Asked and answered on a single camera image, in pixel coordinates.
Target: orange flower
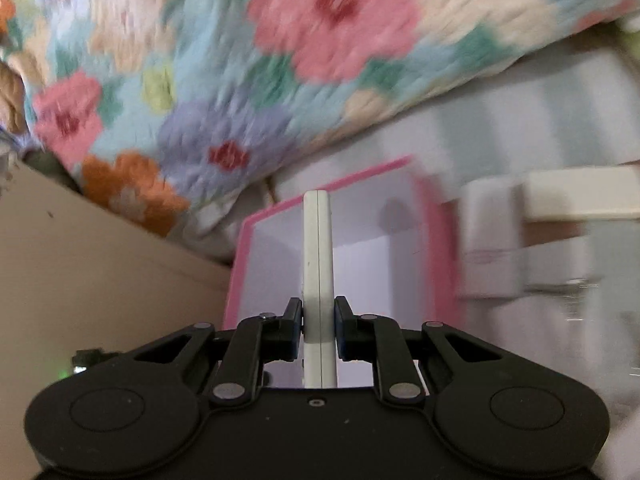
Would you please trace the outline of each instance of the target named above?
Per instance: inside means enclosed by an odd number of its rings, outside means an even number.
[[[15,16],[15,5],[11,0],[0,0],[0,32],[8,32],[6,22]]]
[[[89,200],[166,236],[189,201],[159,175],[154,160],[134,151],[120,153],[113,166],[94,155],[82,162],[83,190]]]

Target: striped fabric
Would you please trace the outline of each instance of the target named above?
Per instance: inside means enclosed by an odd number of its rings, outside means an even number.
[[[285,200],[369,166],[412,154],[460,186],[492,174],[640,159],[640,87],[602,32],[545,48],[388,123],[331,146],[274,177]]]

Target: floral blanket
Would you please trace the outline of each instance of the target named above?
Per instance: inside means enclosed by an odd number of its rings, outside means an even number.
[[[160,235],[638,0],[0,0],[30,131]]]

